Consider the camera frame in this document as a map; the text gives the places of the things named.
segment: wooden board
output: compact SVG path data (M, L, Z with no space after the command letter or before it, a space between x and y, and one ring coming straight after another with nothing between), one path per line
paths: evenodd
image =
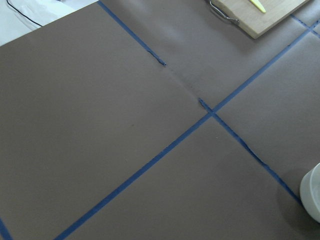
M239 27L254 39L271 29L309 0L260 0L262 13L249 0L211 0L229 17L240 21Z

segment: white bowl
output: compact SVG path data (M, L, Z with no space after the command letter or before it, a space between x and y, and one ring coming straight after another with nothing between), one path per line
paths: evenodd
M308 214L320 223L320 163L303 177L300 197Z

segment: cord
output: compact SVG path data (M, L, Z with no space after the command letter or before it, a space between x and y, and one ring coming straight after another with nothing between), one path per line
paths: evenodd
M26 19L28 19L29 21L33 22L34 24L37 24L38 26L42 27L42 25L40 25L39 23L33 21L32 19L30 19L29 17L27 17L26 15L24 15L22 12L20 12L18 9L15 8L15 6L13 6L9 0L6 0L6 2L8 3L8 5L10 7L12 7L14 10L16 10L19 14L21 14L22 16L24 16Z

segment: yellow plastic knife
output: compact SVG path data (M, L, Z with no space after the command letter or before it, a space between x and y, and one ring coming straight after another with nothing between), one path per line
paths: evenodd
M253 5L255 5L262 13L266 13L265 7L259 0L250 0L250 2L253 3Z

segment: white surface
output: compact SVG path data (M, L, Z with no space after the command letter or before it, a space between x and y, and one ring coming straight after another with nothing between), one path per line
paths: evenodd
M320 163L303 177L300 197L308 214L320 223Z
M20 12L40 25L49 24L97 0L9 0ZM39 28L0 0L0 46Z

